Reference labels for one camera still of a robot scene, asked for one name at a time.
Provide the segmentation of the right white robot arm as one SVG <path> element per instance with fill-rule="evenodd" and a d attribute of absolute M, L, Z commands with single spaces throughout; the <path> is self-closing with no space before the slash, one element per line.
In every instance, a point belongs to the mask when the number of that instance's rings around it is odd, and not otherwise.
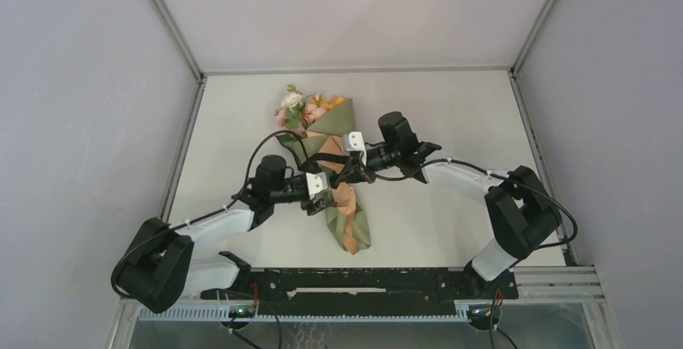
<path fill-rule="evenodd" d="M 457 160 L 434 143 L 419 142 L 408 150 L 388 142 L 371 145 L 358 131 L 343 136 L 341 149 L 346 164 L 337 182 L 372 183 L 396 167 L 402 180 L 458 190 L 486 207 L 493 238 L 466 265 L 466 289 L 475 297 L 487 297 L 503 272 L 548 247 L 545 240 L 571 217 L 525 166 L 502 173 Z"/>

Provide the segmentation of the orange wrapping paper sheet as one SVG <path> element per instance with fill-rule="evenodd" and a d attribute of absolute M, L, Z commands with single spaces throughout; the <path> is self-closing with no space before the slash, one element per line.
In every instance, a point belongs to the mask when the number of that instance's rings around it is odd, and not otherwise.
<path fill-rule="evenodd" d="M 319 152 L 341 156 L 342 136 L 356 130 L 353 100 L 328 111 L 297 140 L 291 135 L 278 135 L 281 146 L 291 151 L 297 164 Z M 355 255 L 371 246 L 370 228 L 361 200 L 352 185 L 342 183 L 332 189 L 336 206 L 325 210 L 327 227 L 340 248 Z"/>

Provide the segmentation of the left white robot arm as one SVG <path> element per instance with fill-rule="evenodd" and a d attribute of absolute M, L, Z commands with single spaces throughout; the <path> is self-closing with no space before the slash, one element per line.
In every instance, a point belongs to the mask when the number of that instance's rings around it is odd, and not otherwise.
<path fill-rule="evenodd" d="M 162 313 L 180 298 L 223 289 L 233 298 L 252 286 L 249 264 L 216 246 L 233 235 L 254 230 L 278 204 L 299 202 L 313 215 L 330 207 L 331 186 L 323 172 L 292 177 L 252 177 L 222 208 L 179 226 L 150 218 L 139 228 L 110 277 L 113 290 Z"/>

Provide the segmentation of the yellow fake flower stem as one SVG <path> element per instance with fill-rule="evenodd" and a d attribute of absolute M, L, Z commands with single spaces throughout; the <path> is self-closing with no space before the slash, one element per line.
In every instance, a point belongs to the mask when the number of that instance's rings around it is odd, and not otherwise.
<path fill-rule="evenodd" d="M 327 111 L 331 111 L 339 107 L 340 105 L 344 104 L 346 101 L 346 98 L 335 95 L 331 96 L 330 98 L 321 97 L 318 102 L 318 106 L 324 108 Z"/>

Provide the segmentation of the pink fake flower stem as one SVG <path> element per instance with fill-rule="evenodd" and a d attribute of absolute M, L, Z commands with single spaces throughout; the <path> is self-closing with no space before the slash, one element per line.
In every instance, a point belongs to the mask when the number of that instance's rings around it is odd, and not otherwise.
<path fill-rule="evenodd" d="M 307 129 L 310 126 L 312 126 L 318 119 L 320 119 L 322 116 L 324 116 L 328 112 L 324 108 L 318 106 L 318 102 L 319 102 L 321 97 L 323 97 L 323 96 L 320 93 L 316 93 L 314 95 L 309 95 L 309 96 L 304 96 L 305 127 L 301 131 L 294 131 L 295 133 L 297 133 L 301 136 L 306 136 Z"/>

